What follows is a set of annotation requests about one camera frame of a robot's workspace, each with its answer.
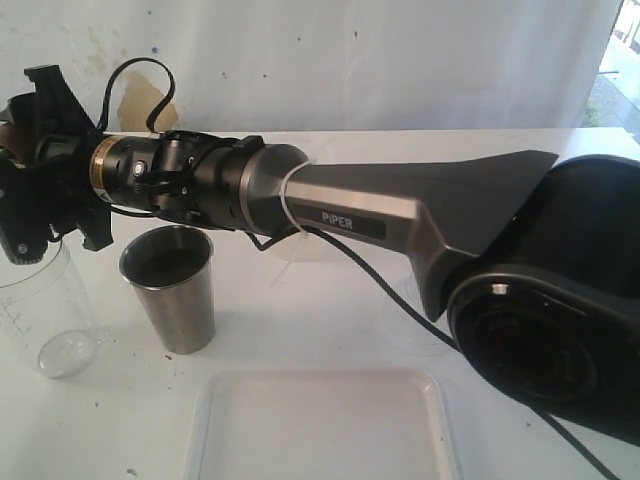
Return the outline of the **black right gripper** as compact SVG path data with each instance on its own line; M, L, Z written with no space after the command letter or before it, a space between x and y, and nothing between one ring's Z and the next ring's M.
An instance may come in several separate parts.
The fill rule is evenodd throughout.
M85 249L101 250L113 243L111 210L90 184L89 162L104 136L57 65L24 74L34 90L20 94L20 123L30 124L33 159L20 164L1 148L1 247L12 264L35 264L78 230Z

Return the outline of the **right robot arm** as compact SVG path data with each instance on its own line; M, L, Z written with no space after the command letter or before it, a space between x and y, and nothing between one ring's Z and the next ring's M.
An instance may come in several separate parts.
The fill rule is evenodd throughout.
M92 121L55 65L1 113L1 244L35 263L111 216L279 241L306 231L406 255L430 328L533 409L639 440L639 164L524 150L453 163L316 165L259 135L147 136Z

